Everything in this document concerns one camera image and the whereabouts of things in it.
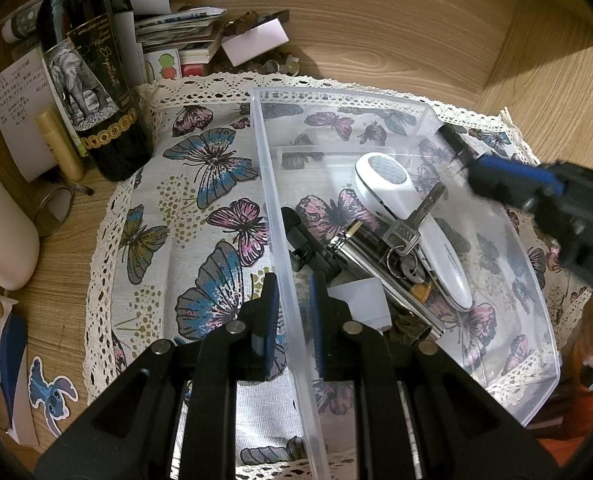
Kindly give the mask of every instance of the metal cylinder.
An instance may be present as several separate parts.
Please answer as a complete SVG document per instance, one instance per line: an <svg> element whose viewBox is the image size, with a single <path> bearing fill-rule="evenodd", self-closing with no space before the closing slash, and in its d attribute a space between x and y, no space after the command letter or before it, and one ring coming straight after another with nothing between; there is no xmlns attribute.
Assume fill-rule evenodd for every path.
<svg viewBox="0 0 593 480"><path fill-rule="evenodd" d="M390 304L399 311L405 309L413 313L430 326L428 339L439 339L445 333L445 324L391 275L385 263L379 260L381 255L366 247L367 238L355 236L361 227L361 221L353 222L344 232L332 238L327 248L342 258L349 270L357 277L379 278Z"/></svg>

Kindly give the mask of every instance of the butterfly print cloth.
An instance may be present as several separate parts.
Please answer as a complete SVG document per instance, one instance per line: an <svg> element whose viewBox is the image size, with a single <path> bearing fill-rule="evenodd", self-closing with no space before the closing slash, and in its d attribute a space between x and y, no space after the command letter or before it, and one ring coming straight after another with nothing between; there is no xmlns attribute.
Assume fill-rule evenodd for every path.
<svg viewBox="0 0 593 480"><path fill-rule="evenodd" d="M409 145L420 155L410 171L422 194L431 189L442 175L441 168L448 165L449 154L443 147L427 139L419 145L421 138L407 135L416 118L404 112L294 104L265 104L263 112L266 126L275 123L282 132L281 143L291 147L275 161L286 190L282 203L295 208L322 240L329 240L353 218L362 218L375 230L383 225L360 203L351 174L331 172L332 177L321 183L321 173L316 170L324 167L326 155L313 149L317 139L360 146L362 150ZM481 150L507 156L513 153L502 136L483 139L478 133L470 137ZM255 152L249 107L245 105L165 110L154 156L132 192L117 256L112 289L117 372L158 338L176 338L179 343L202 338L233 319L243 301L260 293L265 274L274 269ZM450 198L442 202L452 202L453 192L450 189ZM515 215L510 221L502 208L500 212L512 233L518 229L521 236L523 232L534 234L526 219ZM494 280L507 279L503 297L475 294L477 304L468 315L455 313L440 298L433 303L450 328L445 347L474 377L487 384L519 367L545 338L542 320L534 323L541 288L547 298L555 300L548 301L550 314L559 315L569 304L569 296L578 293L580 287L556 267L555 247L535 235L525 247L529 258L521 260L507 254L509 238L504 230L498 239L491 239L486 232L481 232L479 239L476 231L465 232L449 216L435 216L459 256L470 260L468 268L480 269L474 280L481 290L494 290ZM543 256L531 248L541 248ZM532 274L527 265L543 271L544 285L538 291L535 287L539 283L530 286L528 277ZM565 286L559 284L561 278ZM299 296L305 295L307 276L298 275L296 285ZM276 457L296 459L303 454L297 445L303 431L293 379L286 368L281 325L282 318L273 379L242 383L238 389L236 447L240 465L262 460L269 463L278 460ZM530 325L542 330L523 329ZM328 451L351 449L351 384L316 381L313 387Z"/></svg>

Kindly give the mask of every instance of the wooden table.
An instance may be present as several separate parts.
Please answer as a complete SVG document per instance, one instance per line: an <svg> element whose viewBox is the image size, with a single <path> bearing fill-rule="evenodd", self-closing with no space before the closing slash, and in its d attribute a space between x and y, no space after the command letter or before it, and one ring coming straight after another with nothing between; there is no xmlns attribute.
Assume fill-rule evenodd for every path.
<svg viewBox="0 0 593 480"><path fill-rule="evenodd" d="M1 0L0 18L27 0ZM593 26L550 0L177 0L248 10L289 8L288 49L302 73L411 91L497 114L508 106L535 154L593 167ZM12 60L0 35L0 71ZM25 209L32 185L17 171L0 133L0 179ZM90 258L114 189L96 171L83 183L61 230L42 241L36 272L16 312L28 323L28 359L39 355L46 378L65 374L86 406L85 296ZM34 411L38 450L6 442L32 467L54 439Z"/></svg>

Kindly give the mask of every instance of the butterfly pattern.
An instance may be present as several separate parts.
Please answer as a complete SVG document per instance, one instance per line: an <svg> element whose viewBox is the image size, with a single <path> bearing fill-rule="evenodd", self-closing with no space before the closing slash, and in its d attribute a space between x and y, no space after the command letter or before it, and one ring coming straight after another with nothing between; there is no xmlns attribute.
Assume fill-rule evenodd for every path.
<svg viewBox="0 0 593 480"><path fill-rule="evenodd" d="M492 274L500 274L500 253L496 245L487 240L487 238L480 233L476 233L476 239L478 240L479 247L483 252L479 258L479 266L481 269L489 270L489 272Z"/></svg>
<svg viewBox="0 0 593 480"><path fill-rule="evenodd" d="M532 264L532 269L536 275L541 290L545 288L545 252L540 247L530 247L527 256Z"/></svg>
<svg viewBox="0 0 593 480"><path fill-rule="evenodd" d="M227 195L238 182L254 180L259 171L252 167L252 160L232 156L236 150L228 152L234 142L236 132L230 128L212 128L199 136L181 140L163 156L173 160L188 160L190 166L201 166L196 173L201 181L196 195L196 206L206 209L224 195Z"/></svg>
<svg viewBox="0 0 593 480"><path fill-rule="evenodd" d="M412 178L415 189L423 197L432 191L435 184L441 180L434 166L425 163L419 166L416 173L410 171L409 176ZM443 199L447 199L447 189L443 193Z"/></svg>
<svg viewBox="0 0 593 480"><path fill-rule="evenodd" d="M547 251L547 269L551 270L551 272L561 272L563 268L559 264L559 253L561 252L561 248L555 244L550 246L550 249Z"/></svg>
<svg viewBox="0 0 593 480"><path fill-rule="evenodd" d="M501 156L507 156L505 146L511 144L505 132L480 132L479 138Z"/></svg>
<svg viewBox="0 0 593 480"><path fill-rule="evenodd" d="M114 365L116 368L116 375L118 376L123 370L128 367L128 360L126 359L126 352L123 350L121 341L118 340L116 334L112 330L112 349L114 351Z"/></svg>
<svg viewBox="0 0 593 480"><path fill-rule="evenodd" d="M289 104L275 104L275 103L262 103L260 105L261 110L263 111L263 118L265 120L268 119L276 119L279 117L290 117L294 115L300 115L303 113L303 109L299 105L289 105ZM243 113L243 108L241 108L241 115L249 115L250 112L248 111L247 114Z"/></svg>
<svg viewBox="0 0 593 480"><path fill-rule="evenodd" d="M354 120L348 117L341 118L334 112L316 112L305 118L305 124L308 126L330 126L336 130L341 139L349 140Z"/></svg>
<svg viewBox="0 0 593 480"><path fill-rule="evenodd" d="M292 146L313 146L310 137L307 134L301 134L294 142L290 142ZM305 162L308 159L321 160L324 156L323 152L295 152L295 153L283 153L281 158L281 168L284 170L302 170L305 168Z"/></svg>
<svg viewBox="0 0 593 480"><path fill-rule="evenodd" d="M250 124L249 117L242 117L238 121L234 121L232 124L230 124L230 126L235 130L242 130L243 128L249 128L252 125Z"/></svg>
<svg viewBox="0 0 593 480"><path fill-rule="evenodd" d="M233 242L239 243L239 257L243 267L253 266L265 252L268 244L268 227L259 216L260 207L249 198L241 198L212 211L208 224L227 229L226 233L236 232Z"/></svg>
<svg viewBox="0 0 593 480"><path fill-rule="evenodd" d="M480 303L470 312L456 313L436 290L430 292L425 306L445 323L448 330L460 330L459 340L464 364L471 370L481 366L481 358L486 355L487 347L497 335L498 319L495 307L490 303Z"/></svg>
<svg viewBox="0 0 593 480"><path fill-rule="evenodd" d="M385 146L387 132L380 124L368 124L358 138L361 139L359 144L365 144L368 140L372 140L377 146Z"/></svg>
<svg viewBox="0 0 593 480"><path fill-rule="evenodd" d="M406 126L416 126L417 120L413 115L401 112L399 110L382 109L382 108L353 108L353 107L340 107L338 108L341 114L374 114L382 118L385 126L393 134L407 135L405 130Z"/></svg>
<svg viewBox="0 0 593 480"><path fill-rule="evenodd" d="M195 286L177 298L179 334L189 341L204 338L215 328L236 319L244 301L243 268L237 251L220 241L199 267ZM276 335L275 362L270 379L286 366L284 336Z"/></svg>
<svg viewBox="0 0 593 480"><path fill-rule="evenodd" d="M139 285L143 281L145 271L152 263L154 253L158 251L168 238L170 230L165 225L147 228L143 223L144 205L128 211L126 224L121 233L118 249L123 249L121 262L124 261L126 250L128 252L128 278L132 285Z"/></svg>
<svg viewBox="0 0 593 480"><path fill-rule="evenodd" d="M192 133L196 128L204 130L213 119L214 114L209 108L200 105L183 106L174 121L172 137L182 137Z"/></svg>
<svg viewBox="0 0 593 480"><path fill-rule="evenodd" d="M345 415L354 409L354 384L349 381L325 382L318 379L312 383L314 398L319 413L329 411L333 415Z"/></svg>
<svg viewBox="0 0 593 480"><path fill-rule="evenodd" d="M512 339L512 343L510 343L509 355L505 361L503 371L500 374L503 376L512 371L519 364L525 361L531 353L532 351L527 350L527 336L525 334L517 335L514 339Z"/></svg>
<svg viewBox="0 0 593 480"><path fill-rule="evenodd" d="M372 231L383 233L385 223L372 215L361 204L353 189L345 188L339 199L329 205L316 195L308 195L297 204L295 211L303 224L322 243L328 243L354 219L363 221Z"/></svg>
<svg viewBox="0 0 593 480"><path fill-rule="evenodd" d="M471 244L467 238L460 234L456 229L452 229L450 224L442 218L435 218L436 223L444 232L445 236L452 244L454 251L459 256L463 256L471 251Z"/></svg>
<svg viewBox="0 0 593 480"><path fill-rule="evenodd" d="M512 227L514 228L514 231L516 231L516 234L519 235L519 226L521 222L518 219L518 215L514 211L512 211L512 209L508 209L507 207L505 208L505 212L507 213L507 218L509 218L509 221L512 222Z"/></svg>
<svg viewBox="0 0 593 480"><path fill-rule="evenodd" d="M245 465L294 462L304 458L307 458L307 452L300 436L293 436L285 447L265 446L241 449L241 462Z"/></svg>
<svg viewBox="0 0 593 480"><path fill-rule="evenodd" d="M439 148L429 139L423 139L419 142L419 153L423 161L432 166L439 162L450 162L454 158L448 148Z"/></svg>

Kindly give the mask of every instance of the gold coin label decoration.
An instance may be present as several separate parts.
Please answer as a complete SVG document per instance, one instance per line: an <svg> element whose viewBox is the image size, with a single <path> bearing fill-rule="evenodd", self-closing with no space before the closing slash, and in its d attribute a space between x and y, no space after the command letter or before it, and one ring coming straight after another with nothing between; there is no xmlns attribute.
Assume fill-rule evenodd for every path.
<svg viewBox="0 0 593 480"><path fill-rule="evenodd" d="M98 135L90 135L88 137L81 137L81 142L86 149L100 148L105 144L109 144L112 139L118 139L123 132L130 129L130 126L136 122L136 110L130 108L130 111L122 116L118 123L110 124L107 130L101 130Z"/></svg>

